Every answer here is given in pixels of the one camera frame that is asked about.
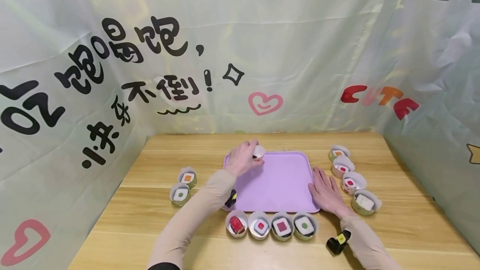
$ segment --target purple tray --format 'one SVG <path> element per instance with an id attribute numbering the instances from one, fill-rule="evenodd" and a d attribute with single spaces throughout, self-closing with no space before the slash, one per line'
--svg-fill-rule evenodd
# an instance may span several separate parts
<path id="1" fill-rule="evenodd" d="M 237 202 L 224 210 L 261 210 L 316 213 L 308 184 L 313 182 L 308 157 L 299 151 L 266 152 L 265 164 L 240 176 L 235 182 Z"/>

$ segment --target yellow star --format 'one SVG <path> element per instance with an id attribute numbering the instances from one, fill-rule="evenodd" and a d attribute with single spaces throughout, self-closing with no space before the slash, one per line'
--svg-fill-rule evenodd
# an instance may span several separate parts
<path id="1" fill-rule="evenodd" d="M 471 164 L 479 164 L 480 165 L 480 147 L 472 145 L 472 144 L 467 144 L 468 150 L 470 150 L 471 156 L 470 156 L 470 163 Z"/>

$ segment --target pink heart drawing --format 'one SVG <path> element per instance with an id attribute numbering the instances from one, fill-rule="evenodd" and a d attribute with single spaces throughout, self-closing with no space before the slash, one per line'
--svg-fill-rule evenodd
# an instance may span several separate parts
<path id="1" fill-rule="evenodd" d="M 253 103 L 253 99 L 257 96 L 262 98 L 262 102 L 265 105 L 258 104 L 257 106 L 255 106 L 255 104 Z M 268 102 L 271 101 L 272 99 L 277 99 L 278 101 L 277 104 L 274 105 L 273 107 L 272 105 L 268 104 Z M 257 116 L 261 116 L 261 115 L 266 115 L 268 113 L 277 111 L 283 105 L 283 98 L 280 95 L 267 96 L 262 92 L 253 92 L 248 97 L 248 103 L 250 105 L 250 108 L 253 110 L 253 112 L 255 112 Z"/>
<path id="2" fill-rule="evenodd" d="M 28 237 L 25 235 L 25 230 L 28 228 L 37 232 L 41 239 L 23 254 L 15 255 L 17 251 L 19 251 L 19 249 L 21 249 L 28 241 Z M 13 234 L 13 238 L 15 239 L 15 244 L 13 244 L 13 246 L 10 247 L 0 259 L 0 265 L 2 266 L 13 266 L 31 257 L 47 243 L 47 241 L 50 239 L 50 232 L 48 231 L 47 227 L 45 227 L 38 220 L 28 219 L 23 221 L 18 226 Z"/>

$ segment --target beige sleeve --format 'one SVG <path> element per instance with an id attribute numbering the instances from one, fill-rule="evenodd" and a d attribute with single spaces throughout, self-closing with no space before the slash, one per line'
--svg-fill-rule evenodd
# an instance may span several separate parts
<path id="1" fill-rule="evenodd" d="M 348 244 L 366 270 L 401 270 L 367 223 L 356 216 L 350 216 L 343 218 L 340 226 L 342 230 L 352 233 Z"/>
<path id="2" fill-rule="evenodd" d="M 230 198 L 236 177 L 221 169 L 167 223 L 158 236 L 147 269 L 172 263 L 183 269 L 183 255 L 198 227 Z"/>

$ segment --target paper cupcake liner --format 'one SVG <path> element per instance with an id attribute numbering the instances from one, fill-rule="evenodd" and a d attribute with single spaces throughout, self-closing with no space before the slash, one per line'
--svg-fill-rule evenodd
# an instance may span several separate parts
<path id="1" fill-rule="evenodd" d="M 274 220 L 276 220 L 278 218 L 281 218 L 281 217 L 285 217 L 287 219 L 288 223 L 290 224 L 290 228 L 292 229 L 292 233 L 288 237 L 281 237 L 281 236 L 278 236 L 275 233 L 275 229 L 273 227 L 271 229 L 271 232 L 272 232 L 272 235 L 275 237 L 275 239 L 277 239 L 278 241 L 284 242 L 284 241 L 287 241 L 288 239 L 290 239 L 293 236 L 293 234 L 295 233 L 295 226 L 293 225 L 292 216 L 288 215 L 284 211 L 278 212 L 278 213 L 276 213 L 275 215 L 272 216 L 272 219 L 271 219 L 272 225 L 273 225 Z"/>
<path id="2" fill-rule="evenodd" d="M 178 182 L 181 182 L 181 178 L 183 177 L 183 175 L 185 173 L 195 174 L 195 177 L 193 178 L 193 181 L 191 181 L 187 184 L 190 189 L 193 189 L 193 187 L 195 187 L 195 185 L 197 184 L 197 173 L 195 172 L 195 170 L 192 167 L 182 168 L 180 170 L 180 173 L 179 173 L 179 176 L 178 176 L 178 179 L 177 179 Z"/>
<path id="3" fill-rule="evenodd" d="M 305 236 L 305 235 L 302 235 L 298 230 L 297 230 L 297 227 L 295 226 L 295 220 L 299 217 L 302 217 L 302 216 L 307 216 L 308 219 L 310 219 L 310 222 L 312 222 L 312 225 L 313 225 L 313 228 L 315 229 L 313 231 L 313 235 L 311 236 Z M 310 239 L 312 239 L 318 232 L 318 221 L 309 213 L 307 212 L 304 212 L 304 211 L 299 211 L 298 213 L 296 213 L 294 216 L 293 216 L 293 227 L 295 229 L 295 232 L 294 234 L 297 236 L 297 238 L 303 240 L 303 241 L 308 241 Z"/>
<path id="4" fill-rule="evenodd" d="M 333 165 L 332 165 L 332 173 L 338 178 L 343 179 L 343 176 L 346 173 L 335 168 L 335 166 L 340 166 L 340 165 L 346 166 L 350 170 L 350 172 L 355 171 L 355 165 L 352 163 L 352 161 L 348 157 L 341 155 L 333 161 Z"/>
<path id="5" fill-rule="evenodd" d="M 267 232 L 265 233 L 265 235 L 261 236 L 259 235 L 255 229 L 253 228 L 255 226 L 255 223 L 257 222 L 257 220 L 259 218 L 263 218 L 266 220 L 266 222 L 268 223 L 268 230 Z M 265 238 L 267 238 L 268 236 L 268 233 L 270 232 L 270 230 L 272 229 L 272 219 L 270 217 L 267 216 L 267 214 L 265 214 L 264 212 L 262 211 L 255 211 L 253 212 L 250 217 L 248 218 L 248 229 L 250 230 L 250 235 L 252 235 L 253 238 L 257 239 L 257 240 L 263 240 Z"/>
<path id="6" fill-rule="evenodd" d="M 255 146 L 255 151 L 253 151 L 253 156 L 255 160 L 261 160 L 265 155 L 265 148 L 260 145 Z"/>
<path id="7" fill-rule="evenodd" d="M 245 226 L 245 231 L 243 233 L 239 233 L 238 235 L 231 229 L 230 227 L 230 219 L 231 217 L 237 217 L 240 219 L 240 222 Z M 248 216 L 241 210 L 233 210 L 228 213 L 227 217 L 225 218 L 225 228 L 227 231 L 234 237 L 234 238 L 242 238 L 244 235 L 247 234 L 248 228 Z"/>
<path id="8" fill-rule="evenodd" d="M 353 179 L 355 183 L 357 183 L 357 187 L 352 188 L 349 185 L 347 185 L 344 181 L 344 179 L 346 178 Z M 360 173 L 347 172 L 344 174 L 342 178 L 342 190 L 349 195 L 353 195 L 357 190 L 363 190 L 366 187 L 367 187 L 367 180 Z"/>
<path id="9" fill-rule="evenodd" d="M 332 147 L 330 147 L 330 152 L 328 153 L 328 158 L 332 162 L 338 157 L 332 153 L 333 150 L 341 150 L 348 158 L 350 157 L 350 150 L 348 150 L 346 147 L 343 147 L 341 145 L 332 145 Z"/>
<path id="10" fill-rule="evenodd" d="M 186 188 L 188 189 L 188 195 L 183 201 L 173 201 L 173 195 L 175 194 L 175 191 L 180 188 Z M 174 204 L 178 205 L 179 207 L 183 206 L 184 204 L 187 203 L 188 200 L 190 200 L 190 194 L 191 190 L 186 184 L 182 184 L 181 182 L 177 183 L 173 187 L 170 188 L 170 201 L 173 202 Z"/>
<path id="11" fill-rule="evenodd" d="M 356 199 L 357 199 L 357 196 L 359 194 L 362 194 L 364 195 L 365 197 L 369 198 L 370 200 L 373 201 L 373 210 L 366 210 L 364 209 L 363 207 L 361 207 Z M 369 215 L 372 215 L 373 213 L 375 213 L 377 210 L 380 209 L 380 207 L 382 206 L 382 201 L 379 200 L 372 192 L 370 191 L 367 191 L 367 190 L 357 190 L 354 194 L 353 194 L 353 197 L 352 197 L 352 200 L 351 200 L 351 205 L 352 205 L 352 208 L 354 211 L 356 211 L 356 213 L 359 213 L 360 215 L 362 216 L 369 216 Z"/>

